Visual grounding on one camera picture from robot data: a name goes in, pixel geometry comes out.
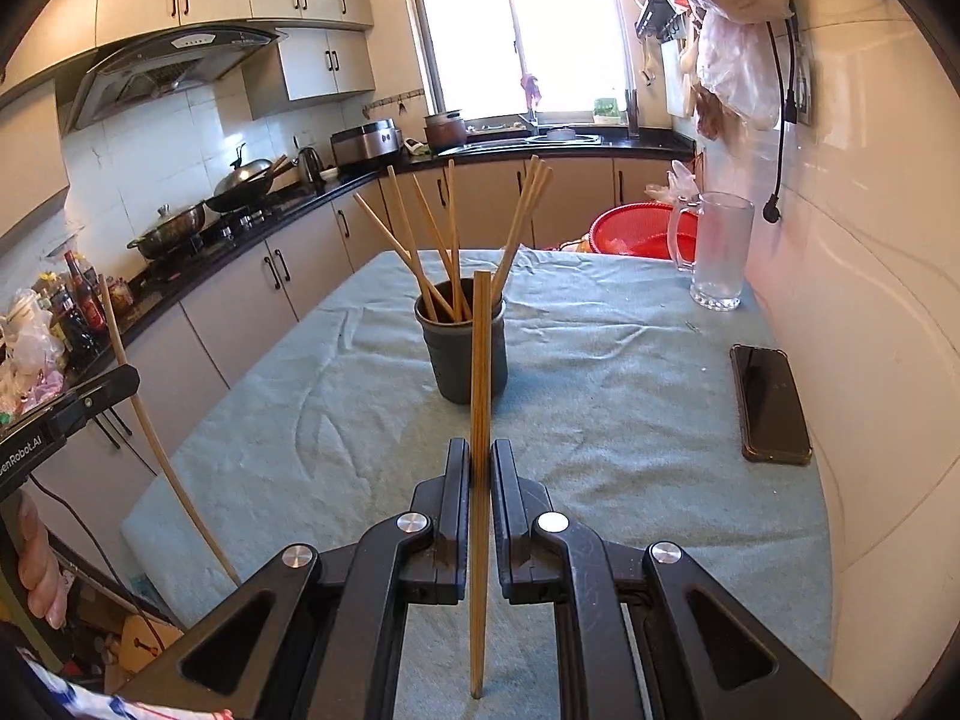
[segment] metal screw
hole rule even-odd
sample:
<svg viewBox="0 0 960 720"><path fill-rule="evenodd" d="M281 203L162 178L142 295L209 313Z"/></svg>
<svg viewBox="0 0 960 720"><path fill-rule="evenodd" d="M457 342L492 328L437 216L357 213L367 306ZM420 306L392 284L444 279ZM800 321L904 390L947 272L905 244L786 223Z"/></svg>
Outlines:
<svg viewBox="0 0 960 720"><path fill-rule="evenodd" d="M536 518L536 523L541 527L541 531L563 533L568 528L570 520L560 512L544 512Z"/></svg>
<svg viewBox="0 0 960 720"><path fill-rule="evenodd" d="M679 562L683 557L683 550L676 546L672 541L658 541L650 548L650 554L654 556L656 562Z"/></svg>
<svg viewBox="0 0 960 720"><path fill-rule="evenodd" d="M427 518L420 512L406 512L397 517L397 528L403 533L419 533L427 526Z"/></svg>
<svg viewBox="0 0 960 720"><path fill-rule="evenodd" d="M289 568L302 568L313 560L313 550L306 544L294 544L283 551L283 563Z"/></svg>

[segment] red basket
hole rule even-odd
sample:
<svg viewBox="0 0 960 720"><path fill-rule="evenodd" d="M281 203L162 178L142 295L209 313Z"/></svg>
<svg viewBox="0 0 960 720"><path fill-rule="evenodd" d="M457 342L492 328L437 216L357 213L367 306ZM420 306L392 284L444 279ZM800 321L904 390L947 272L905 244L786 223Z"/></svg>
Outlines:
<svg viewBox="0 0 960 720"><path fill-rule="evenodd" d="M673 208L665 203L642 202L621 205L600 215L590 225L590 251L596 254L627 254L669 260L666 225ZM680 216L677 235L683 259L692 260L697 247L697 218Z"/></svg>

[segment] glass mug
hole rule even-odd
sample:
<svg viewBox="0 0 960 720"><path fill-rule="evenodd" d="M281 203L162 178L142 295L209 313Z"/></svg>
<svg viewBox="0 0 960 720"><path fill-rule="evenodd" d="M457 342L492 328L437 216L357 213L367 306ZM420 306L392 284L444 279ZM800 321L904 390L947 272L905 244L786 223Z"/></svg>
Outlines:
<svg viewBox="0 0 960 720"><path fill-rule="evenodd" d="M680 214L696 214L697 253L683 259L677 242ZM706 191L694 199L678 199L667 225L666 245L678 271L693 275L690 296L714 311L732 311L740 305L743 271L754 229L754 204L736 194Z"/></svg>

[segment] dark gray cup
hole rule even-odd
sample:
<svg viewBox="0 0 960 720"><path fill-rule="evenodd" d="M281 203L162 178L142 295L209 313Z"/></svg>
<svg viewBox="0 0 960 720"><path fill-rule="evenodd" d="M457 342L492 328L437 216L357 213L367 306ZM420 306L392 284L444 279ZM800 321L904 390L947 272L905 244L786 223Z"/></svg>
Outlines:
<svg viewBox="0 0 960 720"><path fill-rule="evenodd" d="M467 302L473 305L473 279L463 278ZM438 292L452 305L453 289L449 281L437 285ZM438 314L445 311L436 306ZM503 298L493 306L491 324L491 395L498 396L507 386L507 344L503 338ZM416 320L424 329L424 341L430 352L430 364L437 380L440 394L452 403L462 406L470 402L470 363L472 362L473 323L472 322L431 322L424 311L424 299L417 298L414 304Z"/></svg>

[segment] table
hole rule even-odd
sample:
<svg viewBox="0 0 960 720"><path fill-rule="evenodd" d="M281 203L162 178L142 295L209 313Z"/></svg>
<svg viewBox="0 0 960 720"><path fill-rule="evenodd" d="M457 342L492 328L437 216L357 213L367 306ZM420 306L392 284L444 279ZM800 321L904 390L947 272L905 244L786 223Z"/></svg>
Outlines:
<svg viewBox="0 0 960 720"><path fill-rule="evenodd" d="M464 252L464 272L498 259ZM436 255L424 260L442 280ZM469 436L469 409L436 390L415 293L400 260L379 255L176 452L242 576L289 543L356 541L443 473L450 437ZM751 464L739 451L728 350L775 345L752 295L714 313L693 303L672 264L533 250L517 255L505 295L510 380L493 437L512 442L517 471L604 538L678 542L824 675L832 570L816 461ZM232 589L164 479L123 534L187 624ZM510 607L498 586L490 597L483 701L469 698L466 604L411 607L395 717L558 716L552 611Z"/></svg>

